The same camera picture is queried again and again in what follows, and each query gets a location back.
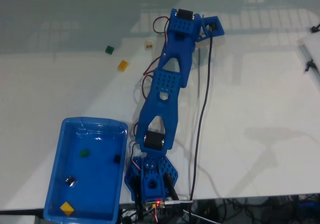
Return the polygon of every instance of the wire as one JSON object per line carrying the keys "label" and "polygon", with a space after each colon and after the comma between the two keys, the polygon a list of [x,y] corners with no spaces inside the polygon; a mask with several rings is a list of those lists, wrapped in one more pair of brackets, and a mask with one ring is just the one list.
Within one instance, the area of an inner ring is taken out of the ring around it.
{"label": "wire", "polygon": [[135,129],[136,129],[136,126],[138,125],[138,122],[136,122],[136,124],[133,126],[133,133],[134,133],[134,135],[136,136],[136,132],[135,132]]}
{"label": "wire", "polygon": [[154,20],[154,22],[153,22],[153,31],[155,31],[157,34],[164,34],[164,33],[165,33],[165,32],[158,32],[158,31],[155,30],[155,23],[156,23],[156,21],[159,20],[159,19],[162,19],[162,18],[166,18],[167,21],[169,20],[169,18],[168,18],[167,16],[160,16],[160,17],[156,18],[156,19]]}
{"label": "wire", "polygon": [[153,209],[154,209],[154,210],[153,210],[153,211],[154,211],[154,212],[153,212],[154,221],[155,221],[156,223],[158,223],[158,218],[157,218],[157,216],[156,216],[156,213],[157,213],[156,211],[157,211],[157,210],[156,210],[156,208],[153,208]]}
{"label": "wire", "polygon": [[[193,181],[192,181],[192,188],[191,188],[191,193],[190,193],[190,200],[192,200],[193,196],[194,196],[194,187],[195,187],[195,183],[196,183],[196,170],[197,170],[197,157],[198,157],[198,147],[199,147],[199,138],[200,138],[200,130],[201,130],[201,122],[202,122],[202,118],[203,118],[203,115],[204,115],[204,109],[206,107],[206,103],[207,103],[207,98],[208,98],[208,93],[209,93],[209,83],[210,83],[210,62],[211,62],[211,52],[212,52],[212,42],[213,42],[213,34],[212,34],[212,30],[211,30],[211,34],[210,34],[210,48],[209,48],[209,58],[208,58],[208,75],[207,75],[207,81],[206,81],[206,90],[205,90],[205,99],[204,99],[204,102],[203,102],[203,106],[202,106],[202,110],[201,110],[201,115],[200,115],[200,119],[199,119],[199,125],[198,125],[198,133],[197,133],[197,139],[196,139],[196,151],[194,153],[194,166],[193,166]],[[191,222],[191,205],[189,206],[189,220]]]}
{"label": "wire", "polygon": [[166,200],[165,205],[177,205],[181,203],[192,203],[193,200]]}
{"label": "wire", "polygon": [[133,152],[133,148],[134,148],[134,146],[136,145],[136,144],[138,144],[138,142],[136,142],[135,144],[133,144],[133,146],[132,146],[132,151],[131,151],[131,162],[132,162],[132,164],[139,170],[139,171],[141,171],[141,169],[140,169],[140,167],[138,167],[138,165],[134,162],[134,160],[133,160],[133,155],[134,155],[134,152]]}
{"label": "wire", "polygon": [[146,80],[146,78],[147,77],[151,77],[151,78],[153,78],[154,76],[153,75],[145,75],[144,76],[144,78],[143,78],[143,80],[142,80],[142,95],[144,96],[144,99],[146,100],[146,98],[147,98],[147,96],[146,96],[146,94],[145,94],[145,91],[144,91],[144,83],[145,83],[145,80]]}
{"label": "wire", "polygon": [[222,218],[222,220],[221,220],[221,223],[223,223],[223,222],[226,220],[226,213],[227,213],[227,212],[226,212],[226,211],[227,211],[227,210],[226,210],[226,209],[227,209],[227,204],[226,204],[225,199],[223,199],[223,203],[224,203],[224,204],[223,204],[223,207],[224,207],[224,209],[225,209],[225,210],[224,210],[225,212],[224,212],[224,216],[223,216],[223,218]]}
{"label": "wire", "polygon": [[149,65],[149,67],[144,71],[143,75],[150,74],[150,73],[152,73],[152,72],[154,71],[154,70],[151,70],[151,71],[148,72],[148,70],[151,68],[151,66],[152,66],[158,59],[160,59],[160,56],[157,57],[155,60],[153,60],[153,61],[151,62],[151,64]]}
{"label": "wire", "polygon": [[165,35],[164,35],[164,39],[165,39],[165,46],[167,47],[167,45],[168,45],[168,35],[166,34],[167,33],[167,31],[166,31],[166,27],[167,27],[167,23],[170,21],[170,19],[168,19],[167,20],[167,22],[165,23],[165,25],[164,25],[164,33],[165,33]]}
{"label": "wire", "polygon": [[206,220],[207,222],[211,222],[211,223],[215,223],[215,224],[221,224],[221,223],[219,223],[219,222],[215,222],[214,220],[209,220],[209,219],[207,219],[207,218],[204,218],[204,217],[202,217],[202,216],[199,216],[199,215],[196,215],[196,214],[193,214],[193,213],[191,213],[191,215],[193,215],[193,216],[195,216],[195,217],[198,217],[198,218],[200,218],[200,219],[202,219],[202,220]]}

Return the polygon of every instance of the yellow cube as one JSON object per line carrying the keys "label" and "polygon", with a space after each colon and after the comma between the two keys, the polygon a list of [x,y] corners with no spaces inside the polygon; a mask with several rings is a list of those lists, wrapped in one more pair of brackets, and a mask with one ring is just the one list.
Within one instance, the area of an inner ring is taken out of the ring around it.
{"label": "yellow cube", "polygon": [[128,66],[128,62],[122,60],[121,63],[119,64],[119,66],[118,66],[118,70],[125,71],[127,66]]}
{"label": "yellow cube", "polygon": [[69,205],[68,202],[65,202],[61,207],[60,207],[61,210],[64,211],[64,213],[69,216],[71,215],[71,213],[74,211],[74,209]]}

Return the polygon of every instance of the small cube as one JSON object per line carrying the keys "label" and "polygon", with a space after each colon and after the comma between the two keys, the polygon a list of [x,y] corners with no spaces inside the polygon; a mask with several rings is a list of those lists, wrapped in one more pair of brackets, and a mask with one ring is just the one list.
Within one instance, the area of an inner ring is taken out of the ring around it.
{"label": "small cube", "polygon": [[74,209],[72,208],[72,206],[69,205],[68,202],[65,202],[60,209],[67,215],[70,216],[72,214],[72,212],[74,211]]}
{"label": "small cube", "polygon": [[128,62],[122,60],[121,63],[119,64],[119,66],[118,66],[118,70],[125,71],[127,66],[128,66]]}
{"label": "small cube", "polygon": [[152,49],[154,46],[153,44],[154,43],[152,41],[146,41],[144,46],[146,47],[146,49]]}
{"label": "small cube", "polygon": [[114,52],[114,47],[112,47],[112,46],[107,46],[107,48],[105,49],[105,52],[107,53],[107,54],[110,54],[110,55],[112,55],[112,53]]}
{"label": "small cube", "polygon": [[89,151],[87,149],[84,149],[80,151],[80,156],[81,157],[87,157],[89,155]]}
{"label": "small cube", "polygon": [[120,163],[120,161],[121,161],[121,156],[120,156],[120,155],[115,155],[113,161],[114,161],[114,163]]}

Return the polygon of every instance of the black object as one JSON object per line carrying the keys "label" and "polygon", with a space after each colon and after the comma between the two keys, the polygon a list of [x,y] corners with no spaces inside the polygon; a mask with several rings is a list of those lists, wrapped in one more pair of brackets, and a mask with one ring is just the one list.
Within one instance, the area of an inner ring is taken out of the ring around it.
{"label": "black object", "polygon": [[194,13],[189,10],[178,9],[176,16],[184,20],[192,20]]}
{"label": "black object", "polygon": [[132,224],[132,220],[131,220],[131,217],[130,216],[125,216],[123,219],[122,219],[122,224]]}
{"label": "black object", "polygon": [[315,69],[315,70],[318,70],[318,68],[317,68],[316,64],[313,62],[313,60],[308,61],[308,62],[306,63],[306,69],[305,69],[305,71],[309,71],[310,68]]}
{"label": "black object", "polygon": [[[200,130],[201,130],[201,122],[202,122],[202,118],[203,118],[203,115],[204,115],[204,109],[206,107],[206,104],[207,104],[207,98],[208,98],[208,92],[209,92],[209,85],[210,85],[210,63],[211,63],[211,52],[212,52],[212,43],[213,43],[213,38],[214,38],[214,35],[213,35],[213,31],[211,30],[211,34],[210,34],[210,48],[209,48],[209,58],[208,58],[208,73],[207,73],[207,79],[206,79],[206,89],[205,89],[205,99],[204,99],[204,102],[203,102],[203,106],[202,106],[202,110],[201,110],[201,114],[200,114],[200,119],[199,119],[199,125],[198,125],[198,132],[197,132],[197,139],[196,139],[196,151],[194,153],[194,164],[193,164],[193,180],[192,180],[192,188],[191,188],[191,193],[190,193],[190,200],[193,199],[193,196],[194,196],[194,187],[195,187],[195,183],[196,183],[196,170],[197,170],[197,157],[198,157],[198,147],[199,147],[199,138],[200,138]],[[192,206],[192,203],[189,205],[189,221],[192,223],[192,215],[191,215],[191,206]]]}
{"label": "black object", "polygon": [[169,192],[169,195],[171,196],[172,200],[179,200],[179,197],[175,191],[175,188],[174,188],[174,180],[172,179],[172,176],[168,173],[166,173],[164,175],[164,178],[163,178],[163,181],[164,181],[164,185],[166,188],[168,188],[168,192]]}
{"label": "black object", "polygon": [[134,202],[135,202],[135,209],[136,213],[138,215],[138,220],[143,220],[143,207],[142,207],[142,200],[141,200],[141,179],[136,176],[135,178],[132,178],[131,186],[134,189]]}
{"label": "black object", "polygon": [[149,131],[146,134],[146,139],[144,140],[144,146],[154,150],[162,150],[164,144],[165,134]]}
{"label": "black object", "polygon": [[195,211],[195,214],[213,220],[215,222],[220,222],[219,219],[219,210],[214,199],[208,200],[198,200],[198,207]]}
{"label": "black object", "polygon": [[73,184],[75,183],[76,179],[72,176],[69,176],[65,182],[68,184],[68,186],[73,186]]}
{"label": "black object", "polygon": [[[172,178],[172,176],[168,173],[166,173],[164,175],[164,178],[163,178],[163,182],[165,183],[165,187],[168,188],[168,192],[169,192],[169,196],[171,196],[172,200],[179,200],[179,197],[175,191],[175,188],[174,188],[174,180]],[[184,212],[183,212],[183,208],[180,205],[176,205],[174,206],[174,212],[176,215],[179,215],[179,216],[183,216],[184,215]]]}
{"label": "black object", "polygon": [[120,155],[115,155],[114,156],[115,158],[114,158],[114,163],[120,163],[120,160],[121,160],[121,156]]}
{"label": "black object", "polygon": [[315,27],[315,26],[312,26],[312,28],[310,29],[311,33],[316,33],[316,32],[319,32],[320,30]]}

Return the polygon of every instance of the black cable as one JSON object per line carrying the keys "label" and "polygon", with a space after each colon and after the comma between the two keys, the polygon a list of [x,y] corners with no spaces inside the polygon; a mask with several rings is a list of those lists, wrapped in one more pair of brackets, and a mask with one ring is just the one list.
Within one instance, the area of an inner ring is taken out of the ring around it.
{"label": "black cable", "polygon": [[226,204],[225,199],[223,199],[223,203],[224,203],[224,204],[223,204],[223,208],[225,209],[225,210],[224,210],[225,212],[224,212],[223,218],[221,219],[221,223],[223,223],[223,222],[226,220],[226,213],[227,213],[227,212],[226,212],[226,211],[227,211],[227,210],[226,210],[226,209],[227,209],[227,204]]}
{"label": "black cable", "polygon": [[[198,157],[198,146],[199,146],[199,138],[200,138],[200,130],[201,130],[201,122],[202,122],[202,117],[203,117],[203,115],[204,115],[204,109],[205,109],[205,107],[206,107],[206,103],[207,103],[207,98],[208,98],[208,92],[209,92],[209,83],[210,83],[210,62],[211,62],[211,52],[212,52],[212,42],[213,42],[213,31],[212,31],[212,29],[210,29],[210,48],[209,48],[209,60],[208,60],[208,76],[207,76],[207,81],[206,81],[206,90],[205,90],[205,99],[204,99],[204,103],[203,103],[203,106],[202,106],[202,110],[201,110],[201,115],[200,115],[200,119],[199,119],[199,125],[198,125],[198,133],[197,133],[197,139],[196,139],[196,151],[195,151],[195,153],[194,153],[194,166],[193,166],[193,176],[194,176],[194,178],[193,178],[193,181],[192,181],[192,188],[191,188],[191,193],[190,193],[190,200],[192,200],[192,198],[193,198],[193,196],[194,196],[194,187],[195,187],[195,183],[196,183],[196,178],[195,178],[195,176],[196,176],[196,170],[197,170],[197,157]],[[191,206],[192,206],[192,204],[190,204],[189,205],[189,222],[191,223],[191,219],[192,219],[192,217],[191,217]]]}

